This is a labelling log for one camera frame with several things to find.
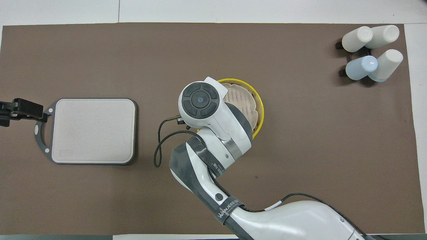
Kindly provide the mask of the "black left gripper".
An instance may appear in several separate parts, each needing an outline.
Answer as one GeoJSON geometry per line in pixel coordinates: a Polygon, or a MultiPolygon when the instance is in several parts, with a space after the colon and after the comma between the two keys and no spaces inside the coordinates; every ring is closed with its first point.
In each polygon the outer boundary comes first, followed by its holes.
{"type": "Polygon", "coordinates": [[[22,98],[15,98],[12,102],[0,102],[0,126],[9,127],[11,120],[21,119],[47,123],[48,114],[44,113],[42,105],[22,98]]]}

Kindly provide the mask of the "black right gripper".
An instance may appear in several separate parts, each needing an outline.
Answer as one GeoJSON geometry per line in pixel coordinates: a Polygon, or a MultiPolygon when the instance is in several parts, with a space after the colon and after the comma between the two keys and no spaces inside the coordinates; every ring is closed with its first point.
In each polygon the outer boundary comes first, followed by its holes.
{"type": "Polygon", "coordinates": [[[189,130],[191,127],[183,120],[183,118],[181,117],[181,115],[177,115],[176,116],[176,121],[178,125],[185,125],[185,129],[189,130]]]}

